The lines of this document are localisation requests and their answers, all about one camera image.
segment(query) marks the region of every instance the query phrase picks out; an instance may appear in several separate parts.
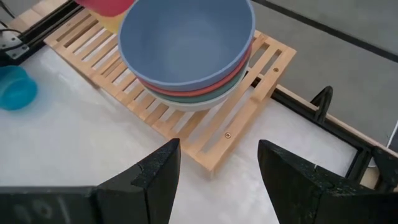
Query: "black clamp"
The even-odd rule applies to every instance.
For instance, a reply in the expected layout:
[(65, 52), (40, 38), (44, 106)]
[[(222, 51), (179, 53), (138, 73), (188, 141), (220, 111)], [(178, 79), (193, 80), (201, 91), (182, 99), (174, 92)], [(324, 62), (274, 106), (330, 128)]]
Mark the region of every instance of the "black clamp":
[(331, 98), (333, 97), (333, 88), (331, 86), (326, 86), (321, 92), (318, 93), (311, 100), (311, 104), (318, 107), (315, 112), (314, 120), (318, 123), (324, 123), (326, 119), (326, 114), (330, 106)]
[(372, 149), (372, 156), (380, 172), (374, 189), (392, 192), (398, 185), (398, 158), (377, 146)]

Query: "blue cup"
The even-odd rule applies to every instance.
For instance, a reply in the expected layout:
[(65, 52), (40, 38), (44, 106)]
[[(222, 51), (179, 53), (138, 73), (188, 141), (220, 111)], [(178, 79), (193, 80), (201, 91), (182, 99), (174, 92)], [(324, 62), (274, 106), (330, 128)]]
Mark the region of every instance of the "blue cup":
[(31, 103), (37, 95), (37, 85), (18, 66), (0, 67), (0, 108), (18, 110)]

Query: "bowl rim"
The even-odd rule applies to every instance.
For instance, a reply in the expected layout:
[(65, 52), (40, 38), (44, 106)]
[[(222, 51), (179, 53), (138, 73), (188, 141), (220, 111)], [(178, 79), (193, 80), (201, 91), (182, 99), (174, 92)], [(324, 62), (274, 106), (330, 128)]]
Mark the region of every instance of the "bowl rim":
[(126, 15), (123, 18), (123, 21), (120, 25), (119, 28), (119, 32), (118, 32), (118, 49), (120, 51), (120, 56), (123, 59), (124, 63), (127, 65), (127, 67), (130, 69), (130, 71), (132, 71), (137, 77), (142, 78), (143, 80), (145, 80), (146, 82), (152, 83), (154, 85), (158, 85), (158, 86), (167, 86), (167, 87), (178, 87), (178, 86), (189, 86), (192, 84), (196, 84), (196, 83), (202, 83), (205, 82), (206, 80), (212, 79), (214, 77), (219, 76), (220, 74), (224, 73), (227, 69), (229, 69), (232, 65), (234, 65), (235, 63), (238, 62), (239, 59), (241, 59), (243, 57), (243, 54), (247, 51), (248, 47), (251, 45), (253, 37), (254, 37), (254, 31), (255, 31), (255, 26), (256, 26), (256, 17), (254, 15), (254, 9), (253, 9), (253, 5), (251, 4), (250, 0), (246, 0), (246, 4), (249, 7), (249, 10), (251, 12), (251, 31), (249, 34), (249, 37), (244, 45), (244, 47), (242, 48), (242, 50), (238, 53), (238, 55), (234, 58), (234, 60), (232, 60), (229, 64), (227, 64), (226, 66), (224, 66), (222, 69), (218, 70), (215, 73), (212, 73), (211, 75), (208, 75), (206, 77), (203, 78), (199, 78), (197, 80), (192, 80), (192, 81), (187, 81), (187, 82), (180, 82), (180, 83), (170, 83), (170, 82), (161, 82), (158, 80), (154, 80), (152, 78), (148, 78), (145, 75), (139, 73), (137, 70), (133, 69), (130, 64), (127, 62), (126, 58), (124, 57), (123, 54), (123, 50), (121, 48), (121, 40), (120, 40), (120, 34), (121, 31), (123, 29), (123, 24), (126, 21), (127, 16), (129, 15), (129, 13), (131, 12), (131, 10), (134, 8), (134, 6), (139, 2), (140, 0), (135, 0), (134, 3), (132, 4), (132, 6), (127, 10)]
[(228, 96), (228, 95), (231, 94), (234, 90), (236, 90), (236, 89), (239, 87), (239, 84), (241, 84), (242, 80), (244, 79), (244, 77), (245, 77), (244, 74), (245, 74), (246, 71), (248, 70), (248, 67), (249, 67), (249, 63), (248, 63), (248, 64), (246, 65), (246, 67), (244, 68), (244, 70), (243, 70), (244, 72), (243, 72), (243, 74), (241, 75), (241, 77), (239, 78), (239, 80), (238, 80), (238, 81), (235, 83), (235, 85), (233, 85), (228, 91), (226, 91), (225, 93), (221, 94), (220, 96), (217, 96), (216, 98), (213, 98), (213, 99), (211, 99), (211, 100), (202, 101), (202, 102), (199, 102), (199, 103), (179, 103), (179, 102), (176, 102), (176, 101), (166, 100), (166, 99), (164, 99), (164, 98), (161, 98), (161, 97), (159, 97), (159, 96), (156, 96), (156, 95), (155, 95), (153, 92), (151, 92), (151, 91), (148, 91), (148, 90), (147, 90), (147, 92), (150, 93), (152, 96), (154, 96), (155, 99), (158, 99), (158, 100), (164, 102), (164, 103), (165, 103), (166, 105), (168, 105), (168, 106), (170, 106), (170, 105), (175, 105), (175, 106), (179, 106), (179, 107), (194, 108), (194, 107), (198, 107), (198, 106), (209, 105), (209, 104), (212, 104), (212, 103), (217, 102), (218, 100), (221, 100), (222, 98)]
[(177, 97), (195, 97), (195, 96), (205, 95), (207, 93), (215, 91), (218, 88), (221, 88), (223, 85), (230, 82), (245, 66), (246, 62), (249, 60), (250, 53), (251, 53), (251, 45), (249, 46), (249, 49), (246, 51), (246, 54), (245, 54), (244, 58), (242, 59), (242, 61), (239, 63), (238, 66), (236, 66), (234, 68), (234, 70), (230, 74), (225, 76), (222, 80), (220, 80), (210, 86), (201, 88), (199, 90), (192, 90), (192, 91), (164, 90), (157, 86), (151, 85), (150, 83), (147, 83), (145, 80), (142, 80), (142, 78), (140, 78), (140, 77), (137, 77), (137, 79), (141, 82), (141, 84), (148, 87), (149, 89), (151, 89), (157, 93), (161, 93), (161, 94), (165, 94), (165, 95), (177, 96)]

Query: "wooden dish rack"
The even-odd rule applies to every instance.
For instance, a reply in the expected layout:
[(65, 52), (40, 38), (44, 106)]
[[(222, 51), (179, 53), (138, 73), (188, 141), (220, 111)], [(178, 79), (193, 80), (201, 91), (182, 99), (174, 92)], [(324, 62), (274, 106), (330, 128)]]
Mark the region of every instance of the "wooden dish rack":
[[(161, 117), (169, 110), (167, 105), (159, 103), (152, 111), (149, 110), (155, 98), (147, 94), (140, 83), (129, 88), (136, 81), (136, 77), (127, 69), (119, 52), (113, 50), (118, 44), (117, 37), (104, 30), (87, 10), (79, 12), (48, 36), (45, 43), (95, 88), (104, 89), (161, 135), (167, 139), (180, 138), (182, 151), (202, 165), (210, 175), (221, 167), (256, 116), (265, 107), (279, 78), (296, 53), (294, 49), (256, 31), (251, 59), (260, 49), (263, 49), (264, 53), (256, 55), (256, 58), (259, 57), (258, 60), (253, 63), (254, 65), (248, 70), (237, 89), (215, 112), (214, 117), (210, 119), (197, 138), (190, 139), (192, 132), (209, 110), (194, 112), (179, 131), (174, 130), (174, 127), (186, 112), (175, 110), (167, 119), (162, 120)], [(272, 58), (275, 58), (274, 63), (262, 75), (261, 71)], [(261, 78), (261, 81), (255, 89), (252, 89), (251, 83), (256, 77)], [(215, 143), (209, 146), (209, 140), (219, 130), (245, 92), (249, 90), (250, 97), (244, 101), (228, 125), (221, 130), (222, 134)]]

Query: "pink bowl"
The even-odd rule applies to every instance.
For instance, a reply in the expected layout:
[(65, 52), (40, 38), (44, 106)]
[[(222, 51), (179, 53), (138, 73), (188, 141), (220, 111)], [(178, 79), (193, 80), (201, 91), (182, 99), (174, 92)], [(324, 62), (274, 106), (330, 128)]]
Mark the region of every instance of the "pink bowl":
[(114, 17), (128, 10), (134, 0), (75, 0), (101, 16)]
[(246, 60), (249, 58), (250, 53), (251, 53), (251, 45), (249, 46), (249, 50), (246, 51), (246, 54), (243, 57), (242, 61), (238, 64), (238, 66), (235, 67), (235, 69), (229, 75), (224, 77), (222, 80), (212, 84), (211, 86), (208, 86), (206, 88), (202, 88), (200, 90), (194, 90), (194, 91), (163, 90), (163, 89), (161, 89), (159, 87), (156, 87), (154, 85), (151, 85), (151, 84), (145, 82), (144, 80), (142, 80), (142, 79), (140, 79), (138, 77), (137, 78), (144, 86), (146, 86), (146, 87), (150, 88), (151, 90), (154, 90), (154, 91), (156, 91), (158, 93), (166, 94), (166, 95), (169, 95), (169, 96), (199, 96), (199, 95), (203, 95), (203, 94), (209, 93), (211, 91), (214, 91), (214, 90), (218, 89), (219, 87), (225, 85), (229, 81), (231, 81), (231, 79), (233, 79), (233, 77), (240, 71), (240, 69), (242, 68), (242, 66), (246, 62)]

